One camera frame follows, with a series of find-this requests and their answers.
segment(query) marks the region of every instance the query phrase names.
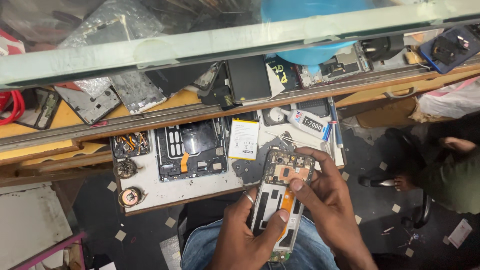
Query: silver ring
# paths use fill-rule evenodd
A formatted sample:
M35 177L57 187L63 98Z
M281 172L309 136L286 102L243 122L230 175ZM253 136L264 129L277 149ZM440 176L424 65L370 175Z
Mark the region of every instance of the silver ring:
M244 194L245 196L247 196L247 198L248 198L248 199L250 200L250 202L252 203L252 207L253 207L253 205L254 205L255 203L253 202L252 196L250 196L250 194L248 194L248 192L246 192L246 191L244 191L243 194Z

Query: adhesive glue tube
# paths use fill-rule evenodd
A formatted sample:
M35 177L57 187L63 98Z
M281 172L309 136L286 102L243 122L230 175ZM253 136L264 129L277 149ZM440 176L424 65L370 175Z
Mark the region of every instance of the adhesive glue tube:
M304 110L280 110L287 116L287 120L296 128L305 131L308 134L328 141L330 136L330 125L328 118L320 118L315 114Z

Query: drawer handle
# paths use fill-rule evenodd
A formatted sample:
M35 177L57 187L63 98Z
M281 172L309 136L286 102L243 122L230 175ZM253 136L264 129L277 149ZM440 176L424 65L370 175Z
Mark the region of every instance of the drawer handle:
M407 98L407 97L410 97L411 95L417 93L417 88L416 87L412 87L409 89L408 91L408 94L405 94L405 95L402 95L402 96L394 96L394 94L392 94L392 92L385 92L384 95L387 97L387 98L391 98L391 99L394 99L394 98Z

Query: metal rail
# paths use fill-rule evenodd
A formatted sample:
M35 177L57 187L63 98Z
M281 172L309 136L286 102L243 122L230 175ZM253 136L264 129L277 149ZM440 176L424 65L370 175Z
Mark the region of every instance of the metal rail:
M471 66L479 63L480 56L475 56L466 61L463 66ZM131 130L141 131L145 129L159 128L172 125L173 122L175 122L174 124L188 123L201 119L232 115L239 112L279 106L280 103L282 105L290 104L293 103L293 98L309 100L313 98L318 98L318 96L322 94L325 97L334 96L339 90L349 87L366 86L380 82L388 82L396 79L432 73L435 73L435 71L429 71L427 68L420 67L419 65L406 66L391 70L364 73L354 76L347 81L333 83L326 86L281 93L271 100L262 101L255 105L237 107L233 110L228 111L222 111L222 109L218 105L207 106L202 103L197 103L163 110L144 112L136 115L112 118L108 119L107 125L100 127L90 128L84 124L78 124L56 129L10 136L6 138L0 138L0 152L24 147L38 146L46 143L59 142L69 139L79 138L80 140L82 140L82 137L85 138L96 135L102 137L102 134L107 134L106 136L110 136L112 134L122 134L122 131L127 130L128 132L131 132Z

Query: bubble wrap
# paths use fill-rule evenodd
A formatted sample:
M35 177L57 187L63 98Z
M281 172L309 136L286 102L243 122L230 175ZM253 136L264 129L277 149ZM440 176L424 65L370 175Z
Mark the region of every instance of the bubble wrap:
M167 263L168 270L181 270L180 267L180 244L178 236L174 236L160 242L163 258Z
M136 0L107 0L57 48L88 46L90 44L87 43L86 34L91 34L98 26L114 20L121 20L129 30L128 33L123 32L123 36L116 37L116 41L157 37L164 29L164 26ZM108 42L111 41L105 40L98 44ZM108 77L79 80L74 83L93 98L100 96L111 85Z

